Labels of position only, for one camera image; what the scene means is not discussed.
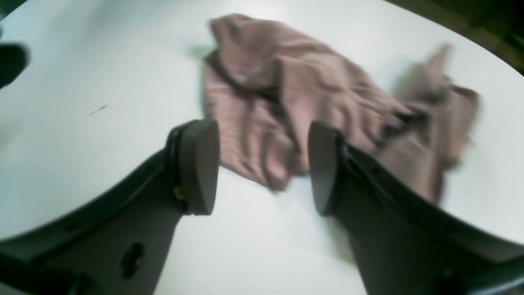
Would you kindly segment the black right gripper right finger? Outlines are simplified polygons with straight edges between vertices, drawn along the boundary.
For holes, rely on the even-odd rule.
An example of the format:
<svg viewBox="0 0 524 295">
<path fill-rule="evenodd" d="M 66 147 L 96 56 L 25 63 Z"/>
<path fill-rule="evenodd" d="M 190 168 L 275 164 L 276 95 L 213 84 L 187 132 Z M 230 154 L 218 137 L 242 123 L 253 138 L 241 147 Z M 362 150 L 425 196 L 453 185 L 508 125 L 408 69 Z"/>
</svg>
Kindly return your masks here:
<svg viewBox="0 0 524 295">
<path fill-rule="evenodd" d="M 342 133 L 314 121 L 313 198 L 346 229 L 369 295 L 522 295 L 523 246 L 430 204 Z"/>
</svg>

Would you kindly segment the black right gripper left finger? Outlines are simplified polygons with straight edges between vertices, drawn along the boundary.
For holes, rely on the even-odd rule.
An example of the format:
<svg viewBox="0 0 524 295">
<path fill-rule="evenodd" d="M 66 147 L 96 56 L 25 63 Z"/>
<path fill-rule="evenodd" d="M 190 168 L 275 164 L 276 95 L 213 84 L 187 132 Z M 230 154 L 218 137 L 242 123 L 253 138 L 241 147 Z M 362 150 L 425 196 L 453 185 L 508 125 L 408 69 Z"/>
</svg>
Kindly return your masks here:
<svg viewBox="0 0 524 295">
<path fill-rule="evenodd" d="M 49 224 L 1 241 L 6 295 L 152 295 L 183 216 L 211 215 L 219 170 L 212 119 L 173 128 L 116 186 Z"/>
</svg>

